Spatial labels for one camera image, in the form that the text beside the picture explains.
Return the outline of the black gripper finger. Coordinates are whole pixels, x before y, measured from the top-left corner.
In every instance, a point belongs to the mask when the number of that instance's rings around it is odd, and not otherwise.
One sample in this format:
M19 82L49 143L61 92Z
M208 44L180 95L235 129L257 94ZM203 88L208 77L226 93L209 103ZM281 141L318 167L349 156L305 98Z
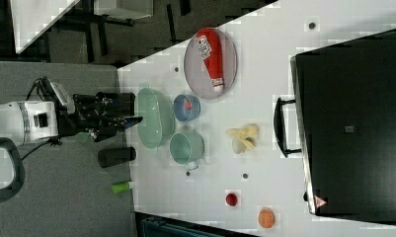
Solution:
M119 120L119 130L124 131L143 121L143 117L121 118Z

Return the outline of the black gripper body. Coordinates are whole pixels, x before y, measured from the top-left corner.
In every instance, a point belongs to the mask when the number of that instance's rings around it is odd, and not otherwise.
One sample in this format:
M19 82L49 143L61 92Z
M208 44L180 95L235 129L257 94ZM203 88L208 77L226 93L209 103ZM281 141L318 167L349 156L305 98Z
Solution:
M75 94L73 100L73 113L60 102L56 103L59 138L87 132L95 142L100 142L119 132L121 100L115 93Z

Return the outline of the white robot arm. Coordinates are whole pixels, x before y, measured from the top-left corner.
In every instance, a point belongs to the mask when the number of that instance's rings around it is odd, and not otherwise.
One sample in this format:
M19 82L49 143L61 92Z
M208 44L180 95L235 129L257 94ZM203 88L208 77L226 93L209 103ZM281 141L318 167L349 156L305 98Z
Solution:
M54 101L6 103L0 105L0 137L25 145L86 132L100 142L142 122L134 101L132 93L75 94L73 112Z

